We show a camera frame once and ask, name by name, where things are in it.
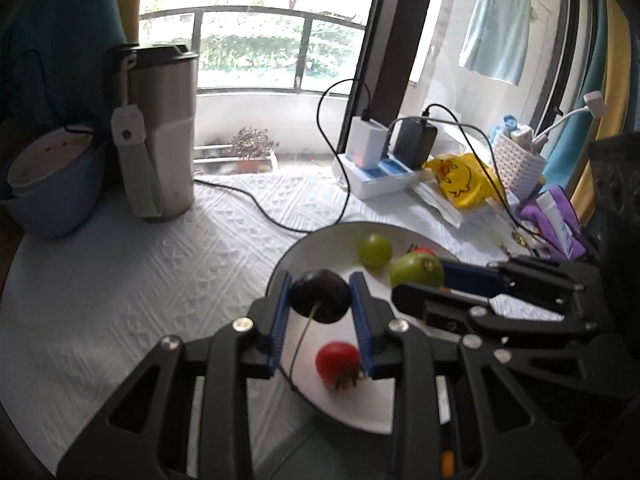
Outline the large green lime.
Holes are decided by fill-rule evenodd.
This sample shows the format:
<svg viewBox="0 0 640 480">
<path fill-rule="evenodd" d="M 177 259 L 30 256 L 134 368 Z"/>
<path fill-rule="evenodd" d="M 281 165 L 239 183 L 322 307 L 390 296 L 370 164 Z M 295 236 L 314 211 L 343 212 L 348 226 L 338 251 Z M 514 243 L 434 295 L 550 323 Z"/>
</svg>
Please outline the large green lime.
<svg viewBox="0 0 640 480">
<path fill-rule="evenodd" d="M 442 287 L 445 272 L 440 261 L 426 252 L 408 252 L 390 266 L 390 287 L 402 284 Z"/>
</svg>

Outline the black charger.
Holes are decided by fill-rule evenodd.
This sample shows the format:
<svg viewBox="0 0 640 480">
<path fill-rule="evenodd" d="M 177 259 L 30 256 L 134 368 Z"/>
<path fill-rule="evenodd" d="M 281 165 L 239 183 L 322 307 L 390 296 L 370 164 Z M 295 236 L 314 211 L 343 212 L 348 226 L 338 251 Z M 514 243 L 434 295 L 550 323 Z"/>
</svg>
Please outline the black charger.
<svg viewBox="0 0 640 480">
<path fill-rule="evenodd" d="M 393 155 L 406 167 L 418 170 L 427 161 L 436 136 L 437 128 L 425 119 L 402 120 Z"/>
</svg>

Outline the potted plant on balcony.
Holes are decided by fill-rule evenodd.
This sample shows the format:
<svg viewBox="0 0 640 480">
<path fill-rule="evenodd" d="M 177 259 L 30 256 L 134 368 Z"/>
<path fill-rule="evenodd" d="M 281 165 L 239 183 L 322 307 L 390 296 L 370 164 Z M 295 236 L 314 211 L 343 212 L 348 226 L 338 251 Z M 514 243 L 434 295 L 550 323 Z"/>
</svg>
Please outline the potted plant on balcony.
<svg viewBox="0 0 640 480">
<path fill-rule="evenodd" d="M 279 146 L 267 130 L 243 127 L 231 140 L 234 154 L 239 159 L 236 170 L 240 174 L 254 174 L 265 159 L 270 159 Z"/>
</svg>

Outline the white ceramic plate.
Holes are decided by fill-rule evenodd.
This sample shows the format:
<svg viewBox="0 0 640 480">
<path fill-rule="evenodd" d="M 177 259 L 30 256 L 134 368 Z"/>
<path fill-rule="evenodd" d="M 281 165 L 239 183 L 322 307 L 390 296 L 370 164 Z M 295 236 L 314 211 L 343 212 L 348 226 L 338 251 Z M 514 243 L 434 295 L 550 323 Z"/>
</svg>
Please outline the white ceramic plate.
<svg viewBox="0 0 640 480">
<path fill-rule="evenodd" d="M 400 226 L 348 222 L 302 238 L 286 251 L 274 270 L 288 271 L 294 280 L 322 269 L 334 272 L 343 280 L 361 272 L 371 295 L 390 301 L 390 268 L 370 270 L 358 257 L 359 245 L 369 235 L 381 235 L 388 240 L 393 246 L 393 259 L 401 257 L 413 245 L 428 249 L 441 259 L 457 259 L 434 240 Z M 295 312 L 288 317 L 281 370 L 297 392 L 337 422 L 372 434 L 389 434 L 394 382 L 364 376 L 358 356 L 350 313 L 333 324 L 309 322 Z"/>
</svg>

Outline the white charger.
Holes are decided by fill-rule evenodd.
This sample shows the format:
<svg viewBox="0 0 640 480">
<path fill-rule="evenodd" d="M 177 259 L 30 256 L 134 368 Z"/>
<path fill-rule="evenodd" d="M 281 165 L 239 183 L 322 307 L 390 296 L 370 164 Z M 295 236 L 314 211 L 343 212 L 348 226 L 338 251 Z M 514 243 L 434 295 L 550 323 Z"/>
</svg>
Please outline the white charger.
<svg viewBox="0 0 640 480">
<path fill-rule="evenodd" d="M 388 128 L 374 119 L 352 118 L 346 144 L 346 156 L 358 168 L 373 170 L 383 158 Z"/>
</svg>

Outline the white tissue pack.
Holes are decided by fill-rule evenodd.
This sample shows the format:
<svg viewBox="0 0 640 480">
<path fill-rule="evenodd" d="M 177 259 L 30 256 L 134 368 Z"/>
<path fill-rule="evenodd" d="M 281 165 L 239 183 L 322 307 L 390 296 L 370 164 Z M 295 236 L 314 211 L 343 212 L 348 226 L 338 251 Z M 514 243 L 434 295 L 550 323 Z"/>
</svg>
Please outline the white tissue pack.
<svg viewBox="0 0 640 480">
<path fill-rule="evenodd" d="M 423 203 L 436 209 L 442 218 L 456 229 L 480 219 L 488 219 L 498 214 L 498 210 L 490 203 L 480 206 L 459 209 L 446 199 L 435 180 L 419 181 L 411 185 L 411 189 Z"/>
</svg>

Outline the small red cherry tomato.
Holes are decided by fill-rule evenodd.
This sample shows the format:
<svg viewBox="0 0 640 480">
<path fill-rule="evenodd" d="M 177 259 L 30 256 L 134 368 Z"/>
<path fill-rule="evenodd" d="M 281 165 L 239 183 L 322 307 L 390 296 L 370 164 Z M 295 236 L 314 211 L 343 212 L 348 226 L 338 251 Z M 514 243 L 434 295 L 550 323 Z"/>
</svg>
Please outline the small red cherry tomato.
<svg viewBox="0 0 640 480">
<path fill-rule="evenodd" d="M 328 389 L 345 390 L 355 388 L 361 375 L 359 350 L 345 341 L 325 344 L 314 358 L 314 366 Z"/>
</svg>

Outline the white power strip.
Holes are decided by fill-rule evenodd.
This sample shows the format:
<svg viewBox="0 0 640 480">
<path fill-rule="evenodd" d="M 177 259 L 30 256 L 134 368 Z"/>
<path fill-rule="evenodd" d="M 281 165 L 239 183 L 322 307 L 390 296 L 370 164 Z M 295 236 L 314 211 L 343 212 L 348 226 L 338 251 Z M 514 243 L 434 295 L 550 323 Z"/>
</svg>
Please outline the white power strip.
<svg viewBox="0 0 640 480">
<path fill-rule="evenodd" d="M 339 154 L 332 165 L 334 176 L 350 188 L 350 194 L 358 200 L 370 200 L 404 192 L 419 182 L 421 170 L 412 170 L 393 155 L 383 158 L 373 169 L 357 167 L 346 155 Z"/>
</svg>

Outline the dark cherry with stem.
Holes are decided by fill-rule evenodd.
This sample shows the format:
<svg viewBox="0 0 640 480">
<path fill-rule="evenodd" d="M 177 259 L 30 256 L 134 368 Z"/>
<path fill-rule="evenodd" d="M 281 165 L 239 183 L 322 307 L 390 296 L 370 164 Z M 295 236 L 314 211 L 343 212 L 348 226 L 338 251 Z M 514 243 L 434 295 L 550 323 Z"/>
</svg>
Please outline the dark cherry with stem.
<svg viewBox="0 0 640 480">
<path fill-rule="evenodd" d="M 312 321 L 329 325 L 337 323 L 352 306 L 352 292 L 335 272 L 314 270 L 296 280 L 288 292 L 288 305 L 306 322 L 292 356 L 288 378 L 293 380 L 296 361 Z"/>
</svg>

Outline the white perforated basket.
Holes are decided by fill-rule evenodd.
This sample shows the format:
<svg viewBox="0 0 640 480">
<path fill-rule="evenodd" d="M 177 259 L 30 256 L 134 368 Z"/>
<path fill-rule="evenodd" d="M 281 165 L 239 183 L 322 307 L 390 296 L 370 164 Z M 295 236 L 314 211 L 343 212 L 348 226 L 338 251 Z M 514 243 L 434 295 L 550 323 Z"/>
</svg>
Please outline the white perforated basket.
<svg viewBox="0 0 640 480">
<path fill-rule="evenodd" d="M 496 134 L 491 147 L 503 186 L 524 202 L 533 194 L 547 161 L 521 148 L 501 132 Z"/>
</svg>

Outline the white tube bottle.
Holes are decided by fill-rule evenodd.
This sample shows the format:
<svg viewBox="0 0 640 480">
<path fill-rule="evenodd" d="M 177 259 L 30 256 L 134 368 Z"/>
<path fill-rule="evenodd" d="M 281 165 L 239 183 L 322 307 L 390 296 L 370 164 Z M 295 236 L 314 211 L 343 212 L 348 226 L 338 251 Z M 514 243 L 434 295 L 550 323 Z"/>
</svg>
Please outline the white tube bottle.
<svg viewBox="0 0 640 480">
<path fill-rule="evenodd" d="M 536 204 L 541 213 L 547 218 L 551 231 L 558 241 L 564 256 L 569 259 L 573 255 L 573 235 L 566 224 L 562 212 L 550 192 L 544 192 L 536 198 Z"/>
</svg>

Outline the stainless steel tumbler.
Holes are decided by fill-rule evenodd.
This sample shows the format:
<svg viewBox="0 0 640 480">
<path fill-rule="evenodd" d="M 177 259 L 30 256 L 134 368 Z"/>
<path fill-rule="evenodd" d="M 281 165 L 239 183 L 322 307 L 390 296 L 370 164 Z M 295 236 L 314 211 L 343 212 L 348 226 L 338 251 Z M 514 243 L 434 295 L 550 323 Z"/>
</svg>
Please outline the stainless steel tumbler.
<svg viewBox="0 0 640 480">
<path fill-rule="evenodd" d="M 194 201 L 198 54 L 183 44 L 113 51 L 111 132 L 134 215 L 164 222 Z"/>
</svg>

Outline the small green lime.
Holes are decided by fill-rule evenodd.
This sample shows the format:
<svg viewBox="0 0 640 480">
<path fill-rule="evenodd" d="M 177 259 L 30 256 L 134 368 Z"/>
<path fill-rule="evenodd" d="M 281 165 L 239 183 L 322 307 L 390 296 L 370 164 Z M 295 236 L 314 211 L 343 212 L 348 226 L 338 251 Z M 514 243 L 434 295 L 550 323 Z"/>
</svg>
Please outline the small green lime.
<svg viewBox="0 0 640 480">
<path fill-rule="evenodd" d="M 359 261 L 367 268 L 382 268 L 392 260 L 392 257 L 393 244 L 378 233 L 370 234 L 358 246 Z"/>
</svg>

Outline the white desk lamp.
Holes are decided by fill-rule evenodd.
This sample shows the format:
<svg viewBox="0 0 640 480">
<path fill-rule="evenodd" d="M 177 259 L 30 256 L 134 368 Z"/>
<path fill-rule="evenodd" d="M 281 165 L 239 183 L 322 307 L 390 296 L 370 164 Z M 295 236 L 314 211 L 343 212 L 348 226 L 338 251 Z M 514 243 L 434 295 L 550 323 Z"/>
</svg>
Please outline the white desk lamp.
<svg viewBox="0 0 640 480">
<path fill-rule="evenodd" d="M 604 102 L 604 96 L 600 90 L 591 91 L 582 96 L 584 105 L 582 107 L 575 108 L 571 112 L 563 115 L 560 119 L 556 120 L 551 126 L 545 128 L 538 133 L 532 141 L 532 151 L 539 153 L 542 148 L 549 141 L 549 134 L 559 126 L 564 125 L 566 122 L 574 116 L 580 114 L 589 114 L 592 118 L 601 118 L 606 113 L 606 107 Z"/>
</svg>

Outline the yellow duck bag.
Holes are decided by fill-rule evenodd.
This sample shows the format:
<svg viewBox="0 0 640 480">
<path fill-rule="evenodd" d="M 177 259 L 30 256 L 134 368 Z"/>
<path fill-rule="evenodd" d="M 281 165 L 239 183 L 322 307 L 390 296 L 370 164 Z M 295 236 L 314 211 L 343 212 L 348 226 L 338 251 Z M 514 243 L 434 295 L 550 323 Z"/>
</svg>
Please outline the yellow duck bag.
<svg viewBox="0 0 640 480">
<path fill-rule="evenodd" d="M 471 153 L 432 158 L 424 167 L 434 174 L 442 194 L 459 209 L 480 206 L 506 193 L 489 166 Z"/>
</svg>

